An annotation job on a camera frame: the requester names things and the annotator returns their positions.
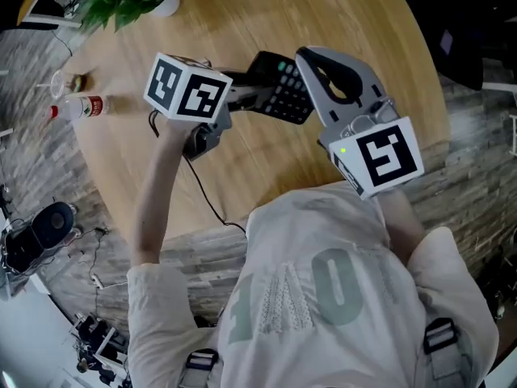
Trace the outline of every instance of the red bottle cap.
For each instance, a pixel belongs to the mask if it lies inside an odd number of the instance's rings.
[[[50,119],[53,120],[54,118],[57,118],[57,106],[52,105],[50,107]]]

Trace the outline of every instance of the bottle label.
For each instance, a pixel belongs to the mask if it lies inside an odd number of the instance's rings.
[[[97,116],[103,111],[103,99],[100,96],[87,96],[82,103],[83,116]]]

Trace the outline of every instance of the white wall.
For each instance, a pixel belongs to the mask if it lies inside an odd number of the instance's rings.
[[[27,291],[0,302],[0,369],[18,388],[45,388],[61,373],[80,378],[93,388],[106,388],[99,373],[79,373],[71,325],[50,298],[32,283]]]
[[[517,378],[517,349],[485,378],[486,388],[509,388]]]

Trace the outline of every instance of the buckle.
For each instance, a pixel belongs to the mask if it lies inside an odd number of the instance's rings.
[[[426,327],[423,351],[429,355],[435,351],[455,344],[458,341],[456,326],[450,318],[438,318]]]
[[[212,371],[213,366],[219,360],[219,354],[213,349],[206,348],[194,351],[187,358],[185,368]]]

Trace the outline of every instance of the hand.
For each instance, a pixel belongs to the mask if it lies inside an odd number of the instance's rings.
[[[192,130],[199,126],[199,122],[190,120],[170,120],[162,114],[158,114],[156,119],[160,138],[167,141],[185,142]]]
[[[186,141],[194,128],[199,125],[200,122],[190,120],[167,120],[164,135]]]

